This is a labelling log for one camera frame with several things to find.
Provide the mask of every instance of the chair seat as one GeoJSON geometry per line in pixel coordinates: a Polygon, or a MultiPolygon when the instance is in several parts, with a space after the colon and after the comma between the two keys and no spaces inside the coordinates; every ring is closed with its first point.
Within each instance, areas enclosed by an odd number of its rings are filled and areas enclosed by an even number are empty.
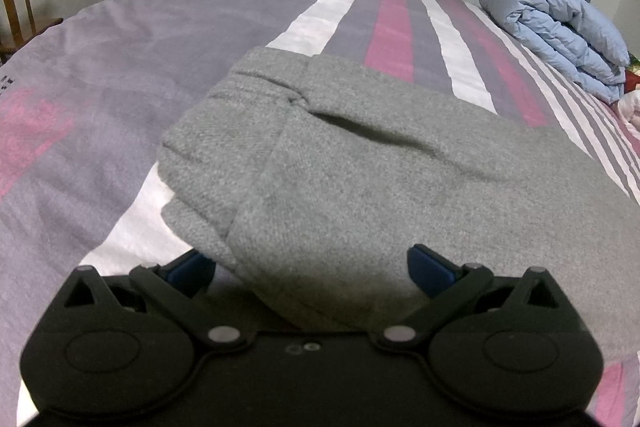
{"type": "Polygon", "coordinates": [[[24,42],[20,45],[17,45],[15,43],[14,36],[11,36],[11,35],[0,36],[0,53],[8,54],[8,55],[15,53],[21,47],[23,47],[27,42],[31,41],[31,39],[33,39],[34,37],[37,37],[38,35],[42,35],[46,30],[48,30],[52,26],[57,26],[63,20],[64,20],[63,18],[36,20],[35,33],[31,31],[31,28],[27,28],[26,31],[23,31],[22,38],[24,42]]]}

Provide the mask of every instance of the purple bed sheet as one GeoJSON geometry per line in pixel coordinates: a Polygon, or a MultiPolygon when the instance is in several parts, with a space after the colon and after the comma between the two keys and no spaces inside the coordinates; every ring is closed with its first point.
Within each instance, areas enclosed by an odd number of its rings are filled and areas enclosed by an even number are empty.
{"type": "MultiPolygon", "coordinates": [[[[16,423],[20,350],[74,267],[102,263],[108,275],[145,251],[170,259],[188,248],[158,239],[170,198],[154,170],[160,139],[255,46],[340,55],[524,125],[559,125],[613,190],[640,202],[640,142],[476,6],[104,1],[0,68],[0,425],[16,423]]],[[[590,412],[607,426],[632,425],[639,387],[630,354],[607,367],[590,412]]]]}

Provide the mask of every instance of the chair backrest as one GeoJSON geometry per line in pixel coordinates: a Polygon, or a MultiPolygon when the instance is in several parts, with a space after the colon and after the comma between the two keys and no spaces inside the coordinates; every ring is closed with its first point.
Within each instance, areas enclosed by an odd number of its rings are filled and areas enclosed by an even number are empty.
{"type": "MultiPolygon", "coordinates": [[[[18,12],[15,8],[15,0],[3,0],[4,8],[6,10],[6,16],[9,19],[9,29],[11,30],[14,38],[14,44],[21,46],[24,44],[24,38],[22,36],[22,30],[20,29],[20,19],[18,18],[18,12]]],[[[31,31],[36,32],[36,23],[33,19],[33,11],[31,10],[31,1],[24,0],[27,6],[27,14],[29,15],[29,24],[31,25],[31,31]]]]}

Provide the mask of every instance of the light blue duvet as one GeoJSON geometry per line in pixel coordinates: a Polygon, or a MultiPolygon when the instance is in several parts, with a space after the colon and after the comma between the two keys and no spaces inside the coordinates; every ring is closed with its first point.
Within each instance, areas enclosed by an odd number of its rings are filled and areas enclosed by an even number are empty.
{"type": "Polygon", "coordinates": [[[629,55],[618,29],[585,0],[480,0],[496,23],[603,102],[624,92],[629,55]]]}

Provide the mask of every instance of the gray sweater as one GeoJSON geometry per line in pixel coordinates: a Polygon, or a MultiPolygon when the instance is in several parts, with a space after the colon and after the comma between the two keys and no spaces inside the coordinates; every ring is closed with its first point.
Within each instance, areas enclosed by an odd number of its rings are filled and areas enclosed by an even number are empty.
{"type": "Polygon", "coordinates": [[[159,174],[167,225],[300,327],[425,304],[406,269],[424,243],[496,275],[546,266],[608,359],[640,349],[640,211],[559,127],[257,49],[166,134],[159,174]]]}

